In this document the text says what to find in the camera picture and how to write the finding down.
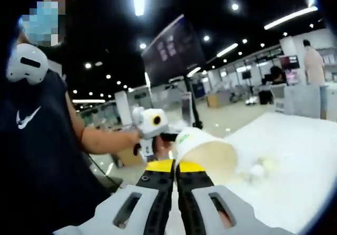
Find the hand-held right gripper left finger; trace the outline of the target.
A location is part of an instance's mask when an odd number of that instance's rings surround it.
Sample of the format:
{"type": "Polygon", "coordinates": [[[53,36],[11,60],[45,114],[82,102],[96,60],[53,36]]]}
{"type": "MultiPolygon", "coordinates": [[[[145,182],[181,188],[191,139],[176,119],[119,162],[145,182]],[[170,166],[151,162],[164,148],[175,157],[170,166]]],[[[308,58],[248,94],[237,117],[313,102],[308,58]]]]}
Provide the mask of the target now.
{"type": "Polygon", "coordinates": [[[100,203],[91,219],[54,234],[165,234],[172,206],[174,163],[148,163],[136,185],[126,185],[100,203]]]}

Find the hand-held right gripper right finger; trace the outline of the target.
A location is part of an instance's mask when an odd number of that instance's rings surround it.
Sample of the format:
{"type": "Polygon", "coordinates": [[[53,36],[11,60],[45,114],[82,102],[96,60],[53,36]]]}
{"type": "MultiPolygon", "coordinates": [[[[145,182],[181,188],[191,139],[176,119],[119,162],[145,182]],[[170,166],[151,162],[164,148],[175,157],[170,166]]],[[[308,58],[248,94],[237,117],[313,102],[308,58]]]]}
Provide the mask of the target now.
{"type": "Polygon", "coordinates": [[[291,234],[258,220],[251,205],[225,186],[214,185],[196,163],[181,162],[175,178],[186,234],[291,234]],[[233,227],[224,227],[218,211],[229,216],[233,227]]]}

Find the person's left hand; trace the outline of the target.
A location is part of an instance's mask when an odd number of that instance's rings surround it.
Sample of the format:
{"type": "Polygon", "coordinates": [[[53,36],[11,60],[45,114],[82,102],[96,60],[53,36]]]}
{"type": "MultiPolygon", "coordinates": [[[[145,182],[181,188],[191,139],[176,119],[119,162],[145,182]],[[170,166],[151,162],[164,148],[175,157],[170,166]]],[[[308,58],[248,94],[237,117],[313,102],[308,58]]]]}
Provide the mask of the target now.
{"type": "Polygon", "coordinates": [[[167,157],[171,151],[171,146],[171,142],[163,141],[160,137],[156,138],[154,143],[155,155],[158,158],[167,157]]]}

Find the person's right hand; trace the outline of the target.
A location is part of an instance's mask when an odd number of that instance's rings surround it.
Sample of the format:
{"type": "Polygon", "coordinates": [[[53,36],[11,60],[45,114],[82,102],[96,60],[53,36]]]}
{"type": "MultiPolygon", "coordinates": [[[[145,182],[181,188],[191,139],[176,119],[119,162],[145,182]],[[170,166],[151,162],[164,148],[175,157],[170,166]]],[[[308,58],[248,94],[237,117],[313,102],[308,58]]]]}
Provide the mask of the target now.
{"type": "Polygon", "coordinates": [[[229,216],[225,212],[218,211],[218,214],[219,214],[225,228],[229,229],[229,228],[233,227],[233,224],[232,224],[229,216]]]}

